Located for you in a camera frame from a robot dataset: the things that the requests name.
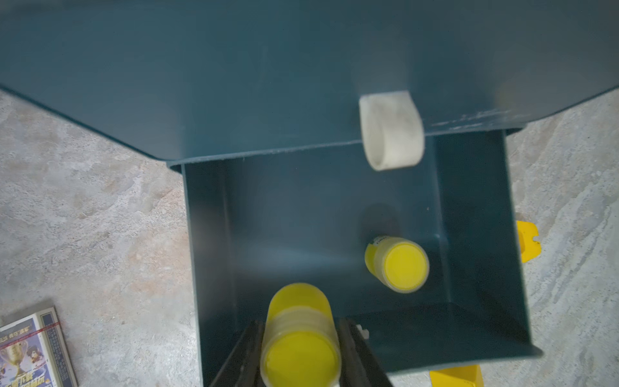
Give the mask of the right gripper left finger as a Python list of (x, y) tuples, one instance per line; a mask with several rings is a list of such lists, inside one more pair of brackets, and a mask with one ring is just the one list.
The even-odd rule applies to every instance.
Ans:
[(253, 321), (243, 331), (230, 355), (219, 369), (210, 387), (214, 386), (262, 386), (260, 357), (264, 323)]

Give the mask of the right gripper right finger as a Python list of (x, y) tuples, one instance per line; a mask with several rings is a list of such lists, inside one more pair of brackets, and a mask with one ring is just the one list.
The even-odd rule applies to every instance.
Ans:
[(339, 385), (392, 387), (393, 384), (356, 324), (351, 319), (340, 319), (337, 329), (342, 356)]

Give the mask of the teal three-drawer cabinet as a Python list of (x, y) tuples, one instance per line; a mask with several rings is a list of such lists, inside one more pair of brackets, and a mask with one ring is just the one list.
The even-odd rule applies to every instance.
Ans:
[[(307, 282), (387, 377), (539, 358), (506, 137), (618, 86), (615, 1), (95, 1), (1, 16), (1, 88), (182, 175), (210, 385)], [(367, 269), (420, 245), (425, 285)]]

